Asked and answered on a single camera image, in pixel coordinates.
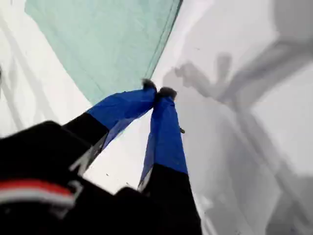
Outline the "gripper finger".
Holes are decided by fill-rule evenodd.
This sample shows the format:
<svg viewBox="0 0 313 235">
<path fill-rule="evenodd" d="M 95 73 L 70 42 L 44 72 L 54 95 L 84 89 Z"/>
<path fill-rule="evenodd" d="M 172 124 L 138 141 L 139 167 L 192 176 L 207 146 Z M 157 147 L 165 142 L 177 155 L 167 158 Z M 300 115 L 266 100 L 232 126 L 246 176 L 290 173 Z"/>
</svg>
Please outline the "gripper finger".
<svg viewBox="0 0 313 235">
<path fill-rule="evenodd" d="M 193 198 L 176 91 L 163 87 L 156 95 L 139 189 L 154 204 L 161 235 L 200 235 L 201 219 Z"/>
<path fill-rule="evenodd" d="M 135 119 L 152 109 L 156 94 L 155 84 L 143 79 L 141 89 L 112 94 L 64 127 L 102 151 Z"/>
</svg>

